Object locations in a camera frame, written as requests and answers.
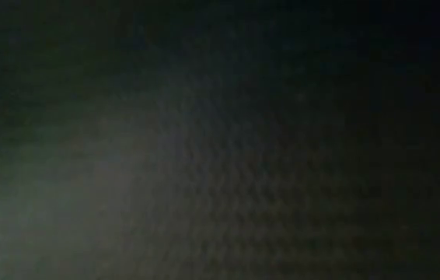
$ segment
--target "dimpled texture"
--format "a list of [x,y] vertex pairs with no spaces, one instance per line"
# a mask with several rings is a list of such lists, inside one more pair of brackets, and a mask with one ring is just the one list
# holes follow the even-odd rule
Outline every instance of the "dimpled texture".
[[350,5],[0,2],[0,279],[440,279],[440,37]]

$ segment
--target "dark surface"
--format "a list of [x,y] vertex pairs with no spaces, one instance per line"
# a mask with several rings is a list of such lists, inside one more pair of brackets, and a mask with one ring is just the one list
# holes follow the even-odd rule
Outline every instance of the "dark surface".
[[0,1],[0,279],[440,279],[440,6],[346,3]]

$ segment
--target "dark background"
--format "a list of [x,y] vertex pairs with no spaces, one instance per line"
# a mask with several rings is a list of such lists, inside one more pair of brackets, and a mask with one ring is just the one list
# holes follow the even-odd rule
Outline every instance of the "dark background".
[[440,3],[0,0],[0,279],[440,279]]

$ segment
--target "textured surface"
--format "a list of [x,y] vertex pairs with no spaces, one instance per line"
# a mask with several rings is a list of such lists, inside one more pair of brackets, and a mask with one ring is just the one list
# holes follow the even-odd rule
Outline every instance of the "textured surface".
[[433,24],[140,3],[0,2],[0,279],[440,279]]

